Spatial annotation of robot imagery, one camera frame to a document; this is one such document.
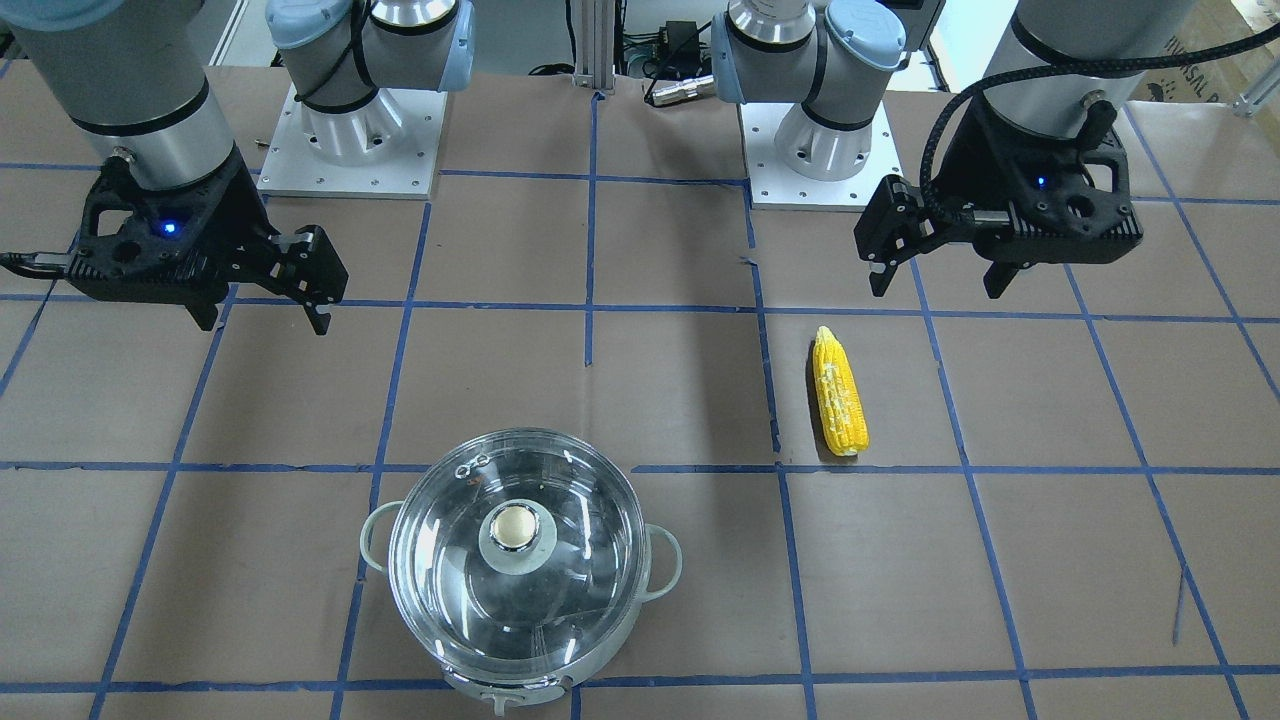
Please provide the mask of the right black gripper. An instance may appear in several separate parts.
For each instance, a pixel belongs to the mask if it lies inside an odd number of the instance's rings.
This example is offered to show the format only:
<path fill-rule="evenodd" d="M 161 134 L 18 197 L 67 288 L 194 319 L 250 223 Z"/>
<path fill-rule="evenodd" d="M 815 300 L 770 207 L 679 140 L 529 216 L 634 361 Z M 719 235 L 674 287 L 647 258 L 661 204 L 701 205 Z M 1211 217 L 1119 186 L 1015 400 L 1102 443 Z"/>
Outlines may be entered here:
<path fill-rule="evenodd" d="M 134 164 L 124 150 L 102 163 L 69 251 L 4 252 L 3 268 L 65 281 L 97 301 L 182 306 L 205 332 L 218 327 L 232 282 L 257 284 L 328 333 L 349 273 L 323 227 L 271 227 L 241 151 L 169 190 L 143 188 Z"/>

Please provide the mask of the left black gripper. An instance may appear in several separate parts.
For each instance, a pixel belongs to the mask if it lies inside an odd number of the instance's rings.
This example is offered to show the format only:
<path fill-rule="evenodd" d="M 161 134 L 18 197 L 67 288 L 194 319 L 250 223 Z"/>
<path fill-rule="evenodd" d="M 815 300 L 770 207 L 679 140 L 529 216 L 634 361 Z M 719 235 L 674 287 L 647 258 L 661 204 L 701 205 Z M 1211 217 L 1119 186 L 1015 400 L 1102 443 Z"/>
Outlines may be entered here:
<path fill-rule="evenodd" d="M 1116 118 L 1100 100 L 1075 137 L 1046 138 L 1005 120 L 983 97 L 969 104 L 943 155 L 940 205 L 964 218 L 964 241 L 989 260 L 989 299 L 1001 299 L 1029 266 L 1114 263 L 1140 243 Z M 945 243 L 943 229 L 925 227 L 932 222 L 920 190 L 901 176 L 876 186 L 854 228 L 876 297 L 899 266 Z"/>

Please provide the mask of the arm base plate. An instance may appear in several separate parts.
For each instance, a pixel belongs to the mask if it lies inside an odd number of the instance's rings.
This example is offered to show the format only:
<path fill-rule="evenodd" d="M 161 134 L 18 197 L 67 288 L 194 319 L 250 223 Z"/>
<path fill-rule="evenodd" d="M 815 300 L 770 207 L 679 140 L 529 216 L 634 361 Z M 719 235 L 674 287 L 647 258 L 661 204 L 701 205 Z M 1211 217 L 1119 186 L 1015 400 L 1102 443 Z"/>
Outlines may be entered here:
<path fill-rule="evenodd" d="M 860 211 L 886 176 L 902 173 L 883 108 L 855 131 L 819 126 L 797 102 L 744 104 L 739 115 L 755 208 Z"/>
<path fill-rule="evenodd" d="M 326 114 L 288 99 L 257 187 L 282 197 L 430 200 L 448 94 L 383 88 Z"/>

